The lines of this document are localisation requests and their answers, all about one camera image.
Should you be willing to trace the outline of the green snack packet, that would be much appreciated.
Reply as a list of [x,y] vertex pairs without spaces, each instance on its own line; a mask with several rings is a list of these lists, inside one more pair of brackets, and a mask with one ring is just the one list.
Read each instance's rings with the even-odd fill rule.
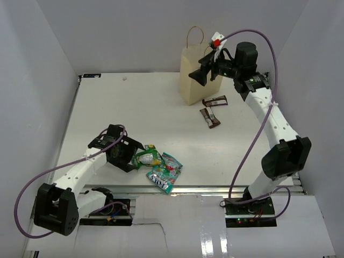
[[154,145],[144,145],[144,150],[136,153],[132,157],[131,162],[136,169],[139,169],[141,166],[159,166],[163,164],[163,159]]

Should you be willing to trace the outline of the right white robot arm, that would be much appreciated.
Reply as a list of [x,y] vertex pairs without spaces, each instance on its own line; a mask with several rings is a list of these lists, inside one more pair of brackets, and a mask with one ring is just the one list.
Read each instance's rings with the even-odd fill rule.
[[244,191],[236,205],[242,205],[249,214],[262,208],[261,199],[267,198],[286,178],[301,171],[311,149],[308,137],[301,137],[287,122],[275,102],[276,87],[271,87],[267,77],[260,74],[256,60],[255,44],[240,42],[235,56],[225,58],[227,49],[219,39],[211,42],[212,51],[198,62],[200,68],[189,77],[205,86],[217,76],[231,78],[242,100],[251,108],[269,141],[270,151],[262,158],[262,171]]

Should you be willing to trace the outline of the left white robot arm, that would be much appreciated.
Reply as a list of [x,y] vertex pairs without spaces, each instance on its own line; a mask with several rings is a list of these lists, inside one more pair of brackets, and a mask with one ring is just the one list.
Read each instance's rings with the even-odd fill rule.
[[87,146],[80,162],[52,184],[44,183],[37,192],[34,224],[68,236],[80,218],[113,210],[112,193],[106,188],[83,188],[101,167],[111,164],[128,173],[136,167],[131,159],[142,151],[142,143],[127,136],[123,125],[109,125]]

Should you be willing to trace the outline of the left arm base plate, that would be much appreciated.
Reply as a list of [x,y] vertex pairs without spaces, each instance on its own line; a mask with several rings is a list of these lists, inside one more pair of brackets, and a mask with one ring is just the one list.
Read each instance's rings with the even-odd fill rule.
[[84,226],[131,226],[132,219],[126,208],[130,211],[130,199],[114,199],[113,202],[121,202],[122,204],[112,204],[104,210],[86,216],[80,221],[80,225]]

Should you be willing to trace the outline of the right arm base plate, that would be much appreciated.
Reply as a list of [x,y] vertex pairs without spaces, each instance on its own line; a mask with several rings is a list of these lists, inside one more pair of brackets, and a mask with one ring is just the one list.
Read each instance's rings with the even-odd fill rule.
[[219,205],[225,210],[227,228],[277,226],[275,209],[271,197],[242,205],[234,205],[228,199],[224,199]]

